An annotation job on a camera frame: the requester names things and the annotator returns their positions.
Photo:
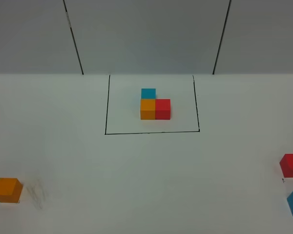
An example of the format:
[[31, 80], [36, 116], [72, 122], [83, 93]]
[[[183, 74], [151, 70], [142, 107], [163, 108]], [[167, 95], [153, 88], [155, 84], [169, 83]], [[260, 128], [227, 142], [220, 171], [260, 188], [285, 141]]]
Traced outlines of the orange template cube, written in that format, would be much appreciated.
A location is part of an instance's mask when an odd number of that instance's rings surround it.
[[140, 118], [141, 120], [154, 120], [156, 114], [155, 99], [141, 99]]

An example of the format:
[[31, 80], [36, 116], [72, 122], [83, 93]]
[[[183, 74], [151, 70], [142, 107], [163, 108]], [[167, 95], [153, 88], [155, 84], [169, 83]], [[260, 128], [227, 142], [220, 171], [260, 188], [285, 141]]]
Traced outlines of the blue template cube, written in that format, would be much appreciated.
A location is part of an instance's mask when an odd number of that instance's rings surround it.
[[156, 99], [156, 89], [155, 88], [141, 89], [141, 99]]

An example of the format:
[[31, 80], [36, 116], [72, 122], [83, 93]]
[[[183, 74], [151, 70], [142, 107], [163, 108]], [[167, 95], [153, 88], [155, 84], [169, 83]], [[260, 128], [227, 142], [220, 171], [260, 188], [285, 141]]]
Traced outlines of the red template cube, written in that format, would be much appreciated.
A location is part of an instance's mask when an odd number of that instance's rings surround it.
[[155, 119], [169, 120], [171, 118], [170, 99], [156, 99], [155, 108]]

